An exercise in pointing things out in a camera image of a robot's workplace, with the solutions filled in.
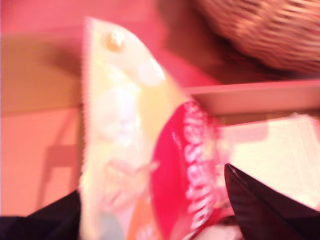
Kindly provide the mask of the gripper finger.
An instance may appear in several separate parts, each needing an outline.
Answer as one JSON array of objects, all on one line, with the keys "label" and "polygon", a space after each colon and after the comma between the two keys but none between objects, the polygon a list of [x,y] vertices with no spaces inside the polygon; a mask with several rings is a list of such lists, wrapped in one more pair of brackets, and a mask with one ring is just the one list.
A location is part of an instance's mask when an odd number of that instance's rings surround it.
[{"label": "gripper finger", "polygon": [[320,212],[224,166],[228,197],[246,240],[318,240]]},{"label": "gripper finger", "polygon": [[58,199],[27,217],[36,240],[77,240],[80,224],[78,191]]}]

